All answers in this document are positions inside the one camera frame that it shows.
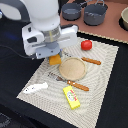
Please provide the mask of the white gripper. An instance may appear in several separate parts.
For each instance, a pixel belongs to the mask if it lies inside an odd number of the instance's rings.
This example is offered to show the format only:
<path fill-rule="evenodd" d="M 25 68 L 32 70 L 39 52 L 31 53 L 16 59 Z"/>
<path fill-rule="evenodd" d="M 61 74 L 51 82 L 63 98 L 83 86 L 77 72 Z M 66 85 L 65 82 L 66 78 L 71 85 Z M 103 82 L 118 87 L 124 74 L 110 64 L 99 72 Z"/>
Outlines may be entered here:
<path fill-rule="evenodd" d="M 58 26 L 51 31 L 41 32 L 32 24 L 22 28 L 25 53 L 30 58 L 42 59 L 59 54 L 68 46 L 77 43 L 77 25 Z"/>

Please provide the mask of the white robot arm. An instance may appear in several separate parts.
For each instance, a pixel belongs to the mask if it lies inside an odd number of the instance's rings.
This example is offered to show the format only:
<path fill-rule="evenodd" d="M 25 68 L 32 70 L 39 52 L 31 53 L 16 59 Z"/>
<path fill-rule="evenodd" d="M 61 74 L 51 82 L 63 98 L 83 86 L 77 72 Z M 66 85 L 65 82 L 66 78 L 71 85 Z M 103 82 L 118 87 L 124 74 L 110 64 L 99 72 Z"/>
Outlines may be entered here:
<path fill-rule="evenodd" d="M 8 19 L 28 22 L 22 38 L 30 57 L 54 56 L 77 43 L 78 26 L 60 26 L 58 0 L 0 0 L 0 10 Z"/>

